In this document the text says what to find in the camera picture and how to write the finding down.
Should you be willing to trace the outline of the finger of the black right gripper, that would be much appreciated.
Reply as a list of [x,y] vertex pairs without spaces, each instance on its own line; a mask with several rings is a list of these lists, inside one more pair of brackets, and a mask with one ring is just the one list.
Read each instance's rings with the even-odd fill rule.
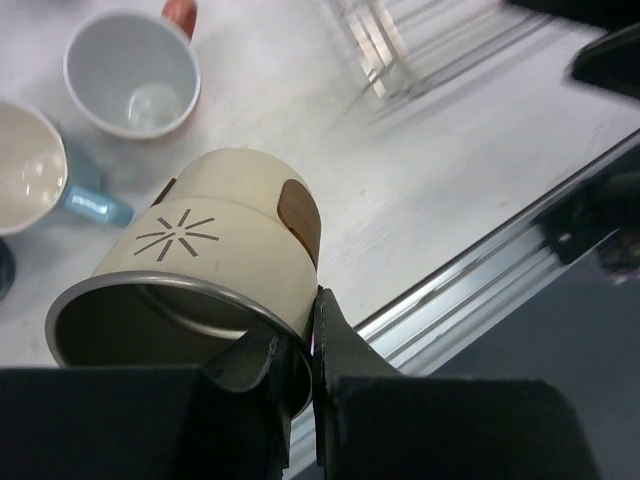
[[571,64],[570,77],[639,100],[639,24],[610,32],[582,48]]

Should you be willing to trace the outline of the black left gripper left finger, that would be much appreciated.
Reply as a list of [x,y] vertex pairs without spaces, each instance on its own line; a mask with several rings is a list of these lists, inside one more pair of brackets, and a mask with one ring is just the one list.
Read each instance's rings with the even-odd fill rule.
[[205,366],[5,369],[5,479],[278,479],[293,349],[252,329]]

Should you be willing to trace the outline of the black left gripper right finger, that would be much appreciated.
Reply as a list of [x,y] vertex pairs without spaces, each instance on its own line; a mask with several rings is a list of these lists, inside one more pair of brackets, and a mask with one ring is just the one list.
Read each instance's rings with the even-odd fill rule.
[[316,455],[328,479],[597,479],[577,415],[539,380],[412,377],[320,289],[313,311]]

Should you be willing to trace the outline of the cream cup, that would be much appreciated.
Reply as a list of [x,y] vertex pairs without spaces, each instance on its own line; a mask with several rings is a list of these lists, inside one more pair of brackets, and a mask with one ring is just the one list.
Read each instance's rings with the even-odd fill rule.
[[268,326],[295,346],[294,414],[311,400],[321,219],[284,161],[224,148],[191,162],[46,317],[62,366],[204,364]]

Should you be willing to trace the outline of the light blue mug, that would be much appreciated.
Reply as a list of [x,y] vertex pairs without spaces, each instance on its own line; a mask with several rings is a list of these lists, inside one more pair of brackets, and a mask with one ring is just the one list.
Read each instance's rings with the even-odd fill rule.
[[22,232],[56,209],[101,224],[127,226],[133,209],[107,194],[85,151],[40,110],[1,101],[1,234]]

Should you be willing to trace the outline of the pink mug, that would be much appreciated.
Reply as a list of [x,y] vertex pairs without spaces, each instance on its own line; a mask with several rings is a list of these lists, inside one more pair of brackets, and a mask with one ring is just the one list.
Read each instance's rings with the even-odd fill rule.
[[153,140],[180,128],[201,93],[197,15],[195,1],[167,1],[158,16],[119,9],[85,21],[63,60],[74,104],[115,137]]

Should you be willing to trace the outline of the dark blue mug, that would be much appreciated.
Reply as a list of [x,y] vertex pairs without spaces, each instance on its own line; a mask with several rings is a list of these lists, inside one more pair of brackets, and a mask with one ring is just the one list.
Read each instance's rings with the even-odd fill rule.
[[9,293],[16,275],[16,262],[7,243],[0,239],[0,302]]

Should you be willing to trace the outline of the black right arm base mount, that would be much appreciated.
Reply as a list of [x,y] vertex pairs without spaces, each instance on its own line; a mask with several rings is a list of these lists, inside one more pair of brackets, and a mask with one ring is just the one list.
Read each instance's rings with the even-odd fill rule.
[[546,246],[564,266],[589,253],[614,283],[639,278],[639,170],[601,173],[534,218]]

